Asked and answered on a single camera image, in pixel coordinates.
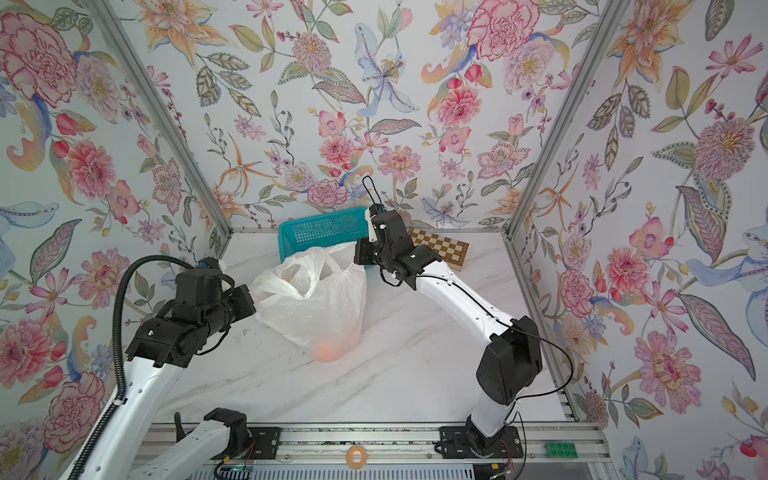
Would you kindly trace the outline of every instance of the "chessboard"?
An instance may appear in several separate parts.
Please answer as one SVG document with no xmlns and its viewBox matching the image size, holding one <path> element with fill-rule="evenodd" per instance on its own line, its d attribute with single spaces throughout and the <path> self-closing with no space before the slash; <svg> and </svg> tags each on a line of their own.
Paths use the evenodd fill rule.
<svg viewBox="0 0 768 480">
<path fill-rule="evenodd" d="M 469 243 L 453 240 L 437 233 L 427 233 L 424 230 L 412 230 L 411 238 L 414 245 L 427 245 L 432 248 L 452 269 L 461 271 L 464 266 Z"/>
</svg>

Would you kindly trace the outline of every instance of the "leaf illustration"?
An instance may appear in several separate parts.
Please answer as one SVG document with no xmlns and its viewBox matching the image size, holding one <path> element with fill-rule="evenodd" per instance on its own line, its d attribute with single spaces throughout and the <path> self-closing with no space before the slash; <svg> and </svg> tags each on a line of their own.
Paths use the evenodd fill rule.
<svg viewBox="0 0 768 480">
<path fill-rule="evenodd" d="M 598 107 L 597 111 L 595 111 L 594 115 L 592 115 L 592 119 L 587 123 L 587 127 L 597 131 L 608 125 L 608 122 L 611 120 L 611 115 L 614 114 L 620 102 L 621 93 L 613 94 L 606 98 L 600 107 Z"/>
<path fill-rule="evenodd" d="M 619 131 L 616 127 L 611 129 L 608 135 L 608 141 L 605 143 L 605 167 L 610 170 L 616 161 L 616 155 L 619 152 Z"/>
<path fill-rule="evenodd" d="M 245 78 L 243 75 L 235 71 L 229 71 L 229 70 L 220 71 L 219 76 L 222 77 L 228 84 L 232 85 L 238 90 L 246 90 L 248 88 L 253 87 L 253 85 L 250 84 L 247 78 Z"/>
<path fill-rule="evenodd" d="M 720 30 L 728 23 L 733 15 L 733 0 L 710 0 L 707 14 L 704 16 L 704 38 L 714 40 Z"/>
<path fill-rule="evenodd" d="M 249 65 L 238 57 L 219 51 L 208 55 L 208 60 L 227 70 L 245 70 Z"/>
<path fill-rule="evenodd" d="M 750 351 L 744 342 L 731 331 L 728 323 L 714 305 L 693 295 L 677 295 L 688 310 L 690 322 L 712 342 L 717 348 L 732 356 L 738 363 L 744 365 L 747 372 L 755 379 L 755 365 Z"/>
<path fill-rule="evenodd" d="M 402 120 L 387 118 L 385 120 L 377 121 L 376 124 L 371 127 L 371 132 L 392 135 L 398 134 L 401 131 L 406 131 L 411 127 L 421 127 L 421 125 L 407 118 L 403 118 Z"/>
<path fill-rule="evenodd" d="M 504 178 L 500 178 L 500 179 L 496 180 L 495 182 L 493 182 L 490 185 L 485 185 L 483 188 L 480 189 L 480 196 L 481 197 L 486 197 L 486 196 L 492 194 L 501 185 L 509 185 L 509 182 L 506 179 L 504 179 Z"/>
<path fill-rule="evenodd" d="M 200 97 L 200 106 L 207 107 L 219 101 L 221 89 L 216 85 L 214 73 L 208 67 L 202 67 L 197 72 L 195 79 L 197 85 L 197 96 Z"/>
<path fill-rule="evenodd" d="M 650 98 L 642 87 L 629 86 L 629 105 L 632 111 L 641 118 L 650 117 Z"/>
<path fill-rule="evenodd" d="M 619 112 L 619 133 L 624 138 L 632 138 L 634 135 L 634 114 L 629 107 L 621 105 Z"/>
<path fill-rule="evenodd" d="M 689 141 L 681 141 L 676 144 L 667 145 L 661 150 L 651 152 L 650 154 L 656 158 L 669 160 L 678 167 L 693 168 L 696 167 L 695 150 L 696 144 Z"/>
<path fill-rule="evenodd" d="M 315 85 L 313 89 L 325 91 L 336 100 L 345 101 L 349 104 L 366 103 L 365 97 L 363 97 L 357 87 L 351 83 L 345 82 L 341 84 L 332 84 L 329 81 L 321 81 L 319 84 Z"/>
<path fill-rule="evenodd" d="M 61 263 L 72 242 L 74 227 L 81 221 L 83 220 L 77 219 L 62 223 L 53 235 L 35 249 L 29 261 L 29 276 L 32 278 L 32 283 L 37 283 L 46 273 Z"/>
<path fill-rule="evenodd" d="M 245 95 L 241 94 L 237 90 L 229 89 L 230 95 L 232 96 L 232 99 L 235 100 L 235 103 L 238 107 L 242 108 L 249 114 L 253 115 L 254 117 L 260 117 L 261 114 L 259 113 L 259 109 L 256 108 L 256 105 L 253 104 L 253 101 L 246 97 Z"/>
<path fill-rule="evenodd" d="M 699 191 L 692 187 L 677 187 L 685 199 L 685 219 L 699 248 L 714 262 L 723 250 L 726 221 L 723 215 L 704 206 Z"/>
</svg>

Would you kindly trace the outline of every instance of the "teal plastic basket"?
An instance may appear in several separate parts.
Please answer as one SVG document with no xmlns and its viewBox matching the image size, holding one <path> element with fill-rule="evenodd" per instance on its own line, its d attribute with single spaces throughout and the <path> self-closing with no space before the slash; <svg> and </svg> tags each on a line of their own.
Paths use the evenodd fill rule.
<svg viewBox="0 0 768 480">
<path fill-rule="evenodd" d="M 332 247 L 367 237 L 366 210 L 368 209 L 365 207 L 350 208 L 280 224 L 277 229 L 280 262 L 310 247 Z"/>
</svg>

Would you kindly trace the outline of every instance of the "marble tabletop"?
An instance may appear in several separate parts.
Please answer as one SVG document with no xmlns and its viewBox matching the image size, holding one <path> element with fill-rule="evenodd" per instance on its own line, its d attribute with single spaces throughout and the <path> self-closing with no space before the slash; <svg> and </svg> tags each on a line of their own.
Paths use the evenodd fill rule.
<svg viewBox="0 0 768 480">
<path fill-rule="evenodd" d="M 459 276 L 499 309 L 526 315 L 501 235 L 449 236 L 469 243 Z M 234 235 L 224 261 L 238 284 L 250 284 L 280 263 L 276 234 Z M 198 422 L 216 407 L 249 422 L 463 422 L 481 392 L 475 370 L 484 347 L 431 299 L 384 285 L 378 270 L 367 281 L 360 344 L 343 358 L 317 362 L 277 331 L 242 320 L 219 349 L 195 358 L 155 422 L 172 422 L 176 411 Z M 553 388 L 545 369 L 527 392 Z M 519 403 L 526 422 L 565 420 L 556 394 Z"/>
</svg>

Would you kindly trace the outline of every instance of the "plastic bag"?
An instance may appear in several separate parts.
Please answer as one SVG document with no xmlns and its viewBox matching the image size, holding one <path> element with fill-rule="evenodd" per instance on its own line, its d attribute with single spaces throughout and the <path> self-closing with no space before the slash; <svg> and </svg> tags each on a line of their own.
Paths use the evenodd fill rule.
<svg viewBox="0 0 768 480">
<path fill-rule="evenodd" d="M 366 306 L 366 271 L 355 242 L 312 247 L 265 270 L 250 287 L 256 317 L 320 362 L 357 346 Z"/>
</svg>

